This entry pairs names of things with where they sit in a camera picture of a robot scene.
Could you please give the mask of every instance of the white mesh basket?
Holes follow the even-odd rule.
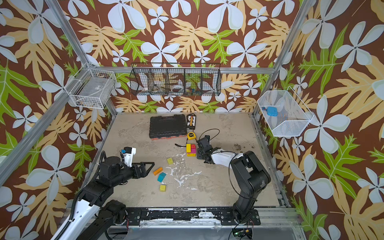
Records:
[[[116,76],[112,71],[88,68],[75,81],[78,82],[68,94],[77,107],[104,109],[115,88]]]
[[[261,96],[257,103],[263,116],[275,137],[298,137],[308,126],[314,115],[309,111],[305,113],[290,92],[286,90],[267,91]],[[269,116],[268,107],[277,109],[277,116]]]

